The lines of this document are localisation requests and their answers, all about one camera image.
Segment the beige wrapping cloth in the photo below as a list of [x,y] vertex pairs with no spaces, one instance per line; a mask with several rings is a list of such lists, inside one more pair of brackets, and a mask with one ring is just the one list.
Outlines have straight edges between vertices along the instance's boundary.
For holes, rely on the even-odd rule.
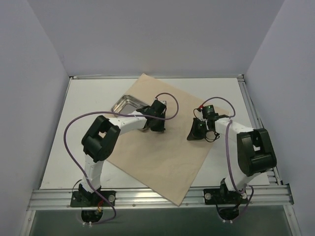
[[193,110],[211,98],[220,114],[229,112],[218,79],[114,79],[106,83],[110,103],[131,94],[152,103],[167,101],[165,131],[131,131],[121,135],[107,159],[101,182],[105,187],[148,187],[180,205],[194,186],[219,186],[227,176],[224,139],[214,143],[188,141]]

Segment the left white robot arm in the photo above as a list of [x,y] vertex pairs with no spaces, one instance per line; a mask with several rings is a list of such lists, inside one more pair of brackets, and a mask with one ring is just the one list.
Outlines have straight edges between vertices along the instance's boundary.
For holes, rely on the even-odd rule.
[[82,201],[88,206],[94,206],[99,201],[100,176],[104,161],[112,154],[118,137],[133,130],[164,132],[166,101],[154,100],[150,106],[137,109],[125,116],[106,118],[98,116],[81,144],[85,153],[84,171],[87,179],[79,185]]

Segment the steel instrument tray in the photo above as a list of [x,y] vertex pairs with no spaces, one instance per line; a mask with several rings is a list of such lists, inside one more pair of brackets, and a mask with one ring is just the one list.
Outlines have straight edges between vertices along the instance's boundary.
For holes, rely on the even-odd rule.
[[140,115],[140,112],[136,110],[146,106],[148,104],[145,102],[130,94],[125,94],[112,107],[111,112],[114,113],[115,118],[109,118],[109,121],[120,129],[119,135],[136,129],[144,132],[148,129],[145,126],[147,119],[137,117],[136,115]]

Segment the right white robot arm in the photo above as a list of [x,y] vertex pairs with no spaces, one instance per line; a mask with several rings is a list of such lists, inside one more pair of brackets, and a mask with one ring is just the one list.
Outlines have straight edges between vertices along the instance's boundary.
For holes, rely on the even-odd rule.
[[234,122],[231,116],[215,112],[213,105],[201,105],[193,110],[193,114],[188,141],[213,143],[224,137],[228,176],[221,181],[218,191],[224,203],[234,200],[236,193],[242,195],[252,179],[277,165],[266,129]]

